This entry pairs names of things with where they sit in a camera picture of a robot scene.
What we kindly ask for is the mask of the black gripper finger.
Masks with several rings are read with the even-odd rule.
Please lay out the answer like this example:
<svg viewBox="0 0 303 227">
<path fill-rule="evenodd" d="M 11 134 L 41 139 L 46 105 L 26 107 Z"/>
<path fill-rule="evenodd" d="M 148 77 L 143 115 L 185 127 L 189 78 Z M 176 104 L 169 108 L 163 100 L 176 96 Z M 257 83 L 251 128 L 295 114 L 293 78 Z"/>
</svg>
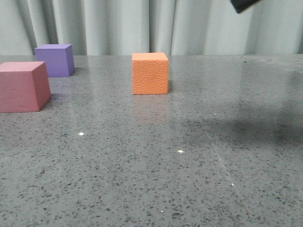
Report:
<svg viewBox="0 0 303 227">
<path fill-rule="evenodd" d="M 249 7 L 259 2 L 259 0 L 230 0 L 230 2 L 235 11 L 240 14 L 243 11 L 247 10 Z"/>
</svg>

